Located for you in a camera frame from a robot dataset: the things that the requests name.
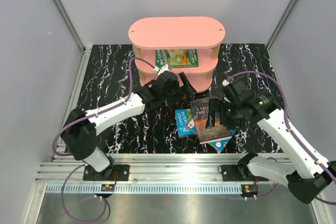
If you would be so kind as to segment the dark tale of two cities book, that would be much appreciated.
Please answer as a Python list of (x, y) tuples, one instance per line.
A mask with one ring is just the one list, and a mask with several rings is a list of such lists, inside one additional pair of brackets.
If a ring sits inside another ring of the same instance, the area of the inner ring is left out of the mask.
[(216, 97), (202, 98), (190, 102), (190, 110), (200, 144), (230, 140), (235, 130), (220, 124), (221, 100)]

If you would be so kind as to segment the green 104-storey treehouse book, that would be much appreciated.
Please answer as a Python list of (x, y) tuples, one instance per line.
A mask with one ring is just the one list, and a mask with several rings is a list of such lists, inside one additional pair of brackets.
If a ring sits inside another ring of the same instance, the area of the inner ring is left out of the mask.
[(196, 49), (161, 49), (155, 51), (155, 65), (162, 67), (170, 64), (172, 68), (198, 67)]

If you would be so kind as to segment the blue back-cover treehouse book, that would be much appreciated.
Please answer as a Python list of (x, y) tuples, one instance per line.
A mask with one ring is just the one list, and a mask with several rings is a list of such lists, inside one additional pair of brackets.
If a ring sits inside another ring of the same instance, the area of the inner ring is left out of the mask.
[(214, 148), (215, 150), (221, 153), (225, 149), (227, 143), (231, 140), (233, 136), (234, 134), (230, 135), (229, 137), (225, 137), (224, 139), (221, 139), (221, 140), (215, 140), (215, 141), (209, 142), (208, 144), (212, 148)]

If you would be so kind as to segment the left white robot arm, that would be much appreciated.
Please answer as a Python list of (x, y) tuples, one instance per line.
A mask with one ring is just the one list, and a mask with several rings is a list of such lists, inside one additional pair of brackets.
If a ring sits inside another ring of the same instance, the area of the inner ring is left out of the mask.
[(165, 70), (157, 79), (135, 87), (114, 103), (90, 111), (72, 110), (60, 137), (75, 160), (84, 161), (100, 180), (108, 180), (116, 176), (114, 159), (97, 146), (98, 135), (125, 119), (157, 109), (162, 103), (174, 104), (195, 94), (185, 73)]

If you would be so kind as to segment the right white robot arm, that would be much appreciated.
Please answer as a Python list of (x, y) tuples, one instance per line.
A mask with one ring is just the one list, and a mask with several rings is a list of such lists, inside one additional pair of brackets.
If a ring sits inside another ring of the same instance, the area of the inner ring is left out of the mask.
[(236, 171), (243, 180), (262, 177), (284, 185), (304, 204), (311, 203), (335, 179), (335, 162), (317, 152), (289, 122), (285, 110), (268, 92), (253, 93), (242, 81), (227, 80), (222, 91), (228, 99), (211, 98), (207, 128), (219, 124), (229, 130), (241, 130), (247, 124), (258, 125), (288, 155), (291, 164), (281, 164), (256, 153), (248, 153), (237, 162)]

